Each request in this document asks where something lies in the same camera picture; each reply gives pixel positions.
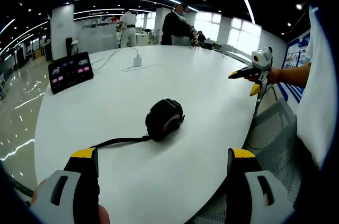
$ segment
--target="glossy floor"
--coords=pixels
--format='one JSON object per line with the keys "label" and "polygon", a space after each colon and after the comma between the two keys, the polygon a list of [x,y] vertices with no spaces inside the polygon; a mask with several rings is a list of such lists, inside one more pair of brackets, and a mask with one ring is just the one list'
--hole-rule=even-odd
{"label": "glossy floor", "polygon": [[[10,176],[34,190],[34,135],[43,95],[48,86],[45,58],[28,62],[6,81],[6,94],[0,101],[0,160]],[[259,106],[261,113],[275,102],[268,91]]]}

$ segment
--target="person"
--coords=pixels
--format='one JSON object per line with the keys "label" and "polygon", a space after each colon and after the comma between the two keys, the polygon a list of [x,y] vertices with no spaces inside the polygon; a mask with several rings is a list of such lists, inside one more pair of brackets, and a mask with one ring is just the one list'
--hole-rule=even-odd
{"label": "person", "polygon": [[172,45],[172,35],[190,37],[191,30],[185,15],[189,12],[189,7],[186,4],[178,4],[175,9],[168,13],[165,17],[163,25],[163,36],[161,45]]}
{"label": "person", "polygon": [[[297,110],[297,136],[321,168],[331,146],[336,123],[337,90],[332,53],[317,20],[318,8],[309,9],[310,42],[306,53],[312,63],[298,68],[271,68],[269,84],[286,83],[305,88]],[[247,77],[254,82],[257,76]]]}
{"label": "person", "polygon": [[192,34],[190,36],[190,40],[191,40],[191,46],[192,47],[198,47],[198,33],[196,30],[192,31]]}
{"label": "person", "polygon": [[126,11],[125,14],[120,17],[120,23],[117,31],[119,32],[122,28],[120,42],[121,48],[125,48],[127,46],[128,40],[130,41],[132,47],[135,47],[137,45],[136,22],[137,17],[133,15],[130,11]]}
{"label": "person", "polygon": [[204,43],[205,42],[205,35],[202,34],[202,31],[198,32],[198,41]]}

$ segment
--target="window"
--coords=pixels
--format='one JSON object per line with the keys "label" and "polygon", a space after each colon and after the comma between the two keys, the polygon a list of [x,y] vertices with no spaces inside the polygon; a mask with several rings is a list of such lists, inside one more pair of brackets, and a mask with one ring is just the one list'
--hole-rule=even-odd
{"label": "window", "polygon": [[138,14],[136,27],[144,28],[144,20],[145,20],[145,14]]}
{"label": "window", "polygon": [[218,39],[221,15],[207,12],[198,12],[195,18],[194,28],[202,31],[206,38]]}
{"label": "window", "polygon": [[147,22],[146,22],[146,28],[147,29],[154,30],[155,15],[156,15],[156,12],[148,13],[148,15],[147,15]]}
{"label": "window", "polygon": [[227,44],[247,54],[259,47],[261,26],[233,18]]}

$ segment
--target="black tape measure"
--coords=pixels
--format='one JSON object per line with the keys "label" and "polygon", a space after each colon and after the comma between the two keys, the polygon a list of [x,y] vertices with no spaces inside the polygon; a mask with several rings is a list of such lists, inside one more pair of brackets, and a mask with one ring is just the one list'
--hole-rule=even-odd
{"label": "black tape measure", "polygon": [[170,98],[157,102],[146,116],[146,127],[148,136],[141,138],[114,138],[92,146],[91,148],[102,148],[122,142],[143,142],[153,139],[160,141],[171,132],[177,130],[184,121],[185,116],[181,105]]}

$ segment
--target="man in black jacket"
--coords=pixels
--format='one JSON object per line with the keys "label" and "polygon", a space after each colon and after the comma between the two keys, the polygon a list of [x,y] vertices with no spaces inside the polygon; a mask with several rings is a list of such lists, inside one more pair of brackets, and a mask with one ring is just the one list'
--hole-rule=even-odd
{"label": "man in black jacket", "polygon": [[185,14],[188,13],[188,11],[189,7],[181,3],[176,5],[175,9],[166,15],[161,45],[172,45],[172,35],[178,37],[190,36],[193,27],[190,26],[185,19]]}

